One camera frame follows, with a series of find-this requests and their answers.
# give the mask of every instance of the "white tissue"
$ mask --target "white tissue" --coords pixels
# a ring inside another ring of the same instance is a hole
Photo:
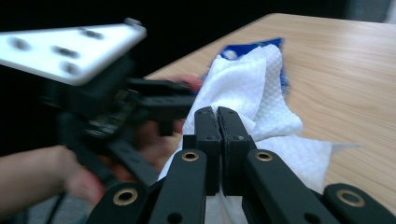
[[[303,130],[303,124],[282,96],[281,68],[282,54],[274,45],[257,47],[235,61],[217,56],[186,119],[183,134],[194,134],[196,110],[209,105],[215,112],[218,106],[229,107],[238,112],[258,148],[274,151],[307,187],[321,192],[332,143],[296,135]],[[172,159],[165,164],[160,179],[166,176]],[[224,197],[222,192],[206,197],[205,223],[247,223],[241,202],[241,197]]]

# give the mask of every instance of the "black cable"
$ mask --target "black cable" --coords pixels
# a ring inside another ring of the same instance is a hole
[[[56,202],[53,205],[52,210],[51,210],[51,212],[49,214],[49,218],[47,219],[47,222],[46,222],[47,224],[51,224],[52,223],[52,220],[55,217],[55,214],[56,214],[59,206],[61,205],[61,202],[64,199],[65,195],[66,195],[65,193],[62,193],[62,194],[59,195],[58,199],[56,200]]]

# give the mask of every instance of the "table top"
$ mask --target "table top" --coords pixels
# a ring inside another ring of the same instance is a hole
[[[271,14],[148,78],[200,76],[225,45],[275,37],[301,136],[361,145],[332,157],[325,185],[356,186],[396,214],[396,25]]]

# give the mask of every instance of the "crumpled white tissue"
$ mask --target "crumpled white tissue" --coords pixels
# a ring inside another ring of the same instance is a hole
[[[321,192],[332,143],[297,135],[303,124],[282,96],[282,63],[282,54],[274,45],[257,47],[234,61],[218,55],[186,118],[183,134],[194,134],[196,110],[209,105],[214,112],[219,106],[229,107],[238,112],[258,148],[274,151],[307,187]],[[166,176],[172,159],[160,179]],[[222,192],[206,197],[205,223],[247,223],[241,202],[241,197],[224,197]]]

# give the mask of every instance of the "floor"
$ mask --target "floor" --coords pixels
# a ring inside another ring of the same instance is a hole
[[[390,4],[389,13],[384,22],[396,24],[396,0],[393,0]],[[46,220],[50,214],[50,210],[55,201],[56,197],[34,206],[29,213],[30,215],[28,224],[46,223]],[[85,202],[70,196],[66,196],[59,211],[56,213],[53,223],[79,223],[81,219],[85,217],[87,211],[88,205]]]

